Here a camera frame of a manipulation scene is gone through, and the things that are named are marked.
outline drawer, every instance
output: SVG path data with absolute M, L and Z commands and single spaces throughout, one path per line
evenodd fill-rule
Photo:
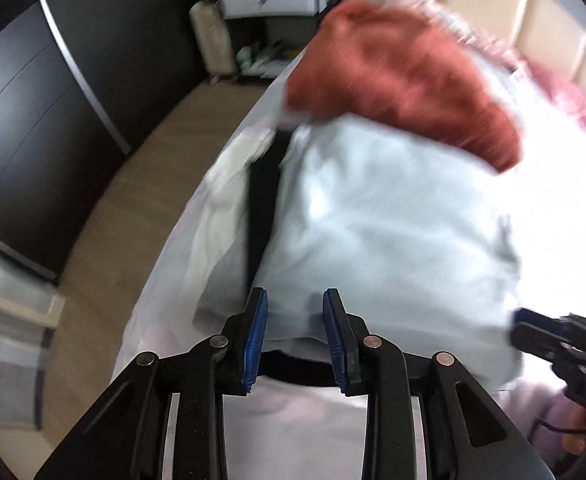
M 326 0 L 220 0 L 225 18 L 250 16 L 314 16 L 326 7 Z

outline beige suitcase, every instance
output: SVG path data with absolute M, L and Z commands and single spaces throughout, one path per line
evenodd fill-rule
M 207 72 L 211 76 L 237 74 L 231 37 L 217 6 L 198 2 L 191 8 L 189 16 Z

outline metal pin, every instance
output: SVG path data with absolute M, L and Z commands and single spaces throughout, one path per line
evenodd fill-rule
M 223 335 L 214 335 L 209 339 L 209 344 L 213 348 L 224 348 L 228 344 L 228 339 Z
M 140 366 L 148 366 L 155 361 L 155 354 L 153 352 L 142 352 L 135 358 L 135 362 Z
M 451 366 L 455 362 L 455 358 L 448 352 L 440 352 L 435 356 L 435 359 L 442 366 Z
M 364 338 L 364 345 L 369 348 L 380 348 L 380 346 L 382 346 L 382 340 L 376 335 L 367 335 Z

